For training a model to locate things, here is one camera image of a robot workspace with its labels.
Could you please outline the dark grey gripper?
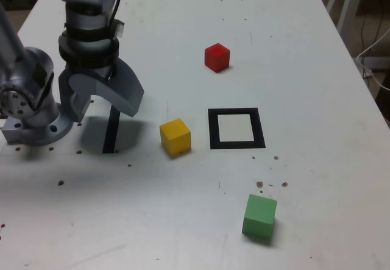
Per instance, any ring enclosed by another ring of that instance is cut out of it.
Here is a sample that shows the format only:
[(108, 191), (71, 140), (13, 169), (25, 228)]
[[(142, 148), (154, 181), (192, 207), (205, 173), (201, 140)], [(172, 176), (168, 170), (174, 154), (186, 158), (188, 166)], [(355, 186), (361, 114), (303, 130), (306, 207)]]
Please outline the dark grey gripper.
[(92, 95), (105, 99), (128, 116), (138, 112), (144, 95), (136, 74), (121, 59), (114, 66), (103, 68), (67, 64), (58, 79), (62, 108), (75, 123), (83, 120)]

